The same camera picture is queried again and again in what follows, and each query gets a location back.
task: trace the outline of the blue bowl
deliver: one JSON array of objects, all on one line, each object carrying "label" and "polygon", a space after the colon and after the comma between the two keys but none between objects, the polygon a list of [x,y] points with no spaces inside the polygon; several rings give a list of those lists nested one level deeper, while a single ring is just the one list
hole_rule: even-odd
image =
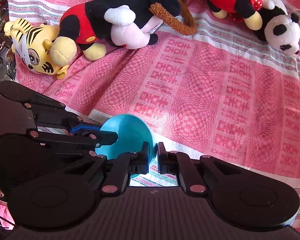
[{"label": "blue bowl", "polygon": [[96,148],[97,154],[104,154],[108,159],[116,159],[124,152],[138,152],[143,142],[149,143],[149,166],[152,165],[156,151],[152,131],[140,118],[132,114],[120,114],[107,120],[100,131],[116,132],[118,140],[113,145]]}]

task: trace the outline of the panda face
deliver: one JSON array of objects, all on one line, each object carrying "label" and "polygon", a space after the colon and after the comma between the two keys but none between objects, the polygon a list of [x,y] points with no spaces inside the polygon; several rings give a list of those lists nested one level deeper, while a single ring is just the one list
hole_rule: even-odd
[{"label": "panda face", "polygon": [[293,16],[273,17],[265,28],[265,37],[269,45],[289,56],[299,53],[300,27]]}]

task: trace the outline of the yellow shoe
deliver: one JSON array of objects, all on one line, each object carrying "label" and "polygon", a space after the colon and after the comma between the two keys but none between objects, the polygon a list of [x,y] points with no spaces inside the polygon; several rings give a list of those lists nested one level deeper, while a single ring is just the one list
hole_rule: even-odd
[{"label": "yellow shoe", "polygon": [[228,13],[227,13],[226,11],[224,11],[224,10],[221,10],[221,11],[219,11],[219,12],[217,12],[217,13],[212,12],[212,14],[213,14],[216,18],[218,18],[218,19],[224,19],[224,18],[226,18],[227,15],[228,15]]},{"label": "yellow shoe", "polygon": [[244,22],[246,26],[253,31],[260,30],[262,27],[262,18],[257,11],[249,18],[244,19]]},{"label": "yellow shoe", "polygon": [[58,37],[50,49],[50,57],[58,66],[69,65],[77,53],[77,45],[74,40],[67,37]]},{"label": "yellow shoe", "polygon": [[101,43],[94,43],[90,48],[83,51],[83,54],[90,61],[96,61],[106,55],[106,46]]}]

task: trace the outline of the panda ear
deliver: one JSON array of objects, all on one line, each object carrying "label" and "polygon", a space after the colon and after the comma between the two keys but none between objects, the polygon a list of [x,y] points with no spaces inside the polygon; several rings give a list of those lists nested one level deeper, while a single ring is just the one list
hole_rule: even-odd
[{"label": "panda ear", "polygon": [[284,24],[279,24],[273,28],[273,34],[276,36],[280,36],[287,31],[287,27]]},{"label": "panda ear", "polygon": [[299,22],[299,16],[296,15],[295,13],[292,13],[291,14],[291,20],[295,23],[298,23]]}]

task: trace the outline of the yellow tiger plush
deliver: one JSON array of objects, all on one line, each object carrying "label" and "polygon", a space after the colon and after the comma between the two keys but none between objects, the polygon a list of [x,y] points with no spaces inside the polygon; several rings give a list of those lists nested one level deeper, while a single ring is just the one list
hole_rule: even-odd
[{"label": "yellow tiger plush", "polygon": [[4,33],[13,40],[13,53],[17,53],[32,72],[56,74],[58,79],[66,76],[69,65],[58,66],[50,58],[50,48],[59,34],[58,27],[47,24],[33,27],[26,19],[18,18],[5,24]]}]

